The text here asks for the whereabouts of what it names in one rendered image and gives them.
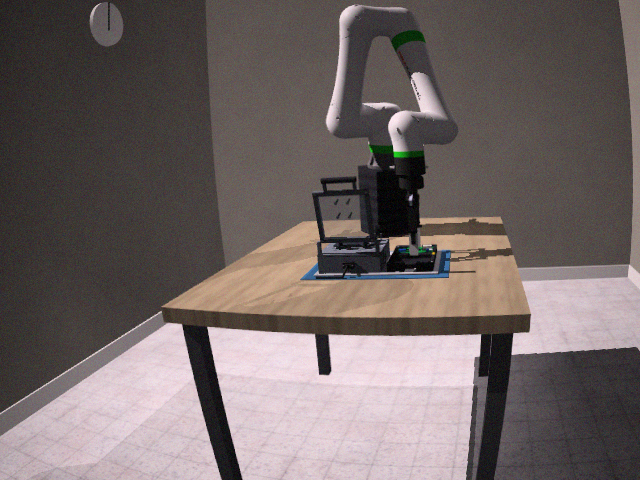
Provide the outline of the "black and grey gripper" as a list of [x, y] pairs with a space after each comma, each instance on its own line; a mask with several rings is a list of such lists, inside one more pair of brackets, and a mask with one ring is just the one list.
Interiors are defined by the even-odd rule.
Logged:
[[[407, 190], [408, 196], [405, 196], [407, 203], [408, 231], [409, 234], [409, 251], [410, 255], [419, 255], [418, 247], [421, 247], [420, 241], [420, 224], [419, 218], [419, 194], [415, 189], [424, 188], [423, 176], [404, 178], [399, 177], [399, 187]], [[415, 199], [412, 199], [415, 198]]]

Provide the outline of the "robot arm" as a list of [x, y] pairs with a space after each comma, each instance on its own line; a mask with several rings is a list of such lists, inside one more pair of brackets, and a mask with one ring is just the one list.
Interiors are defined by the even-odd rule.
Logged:
[[[391, 103], [363, 104], [367, 60], [377, 36], [389, 37], [421, 112], [401, 111]], [[326, 124], [341, 139], [368, 137], [368, 168], [395, 170], [404, 178], [426, 173], [424, 144], [445, 145], [456, 138], [457, 122], [410, 10], [352, 5], [342, 12], [338, 70]]]

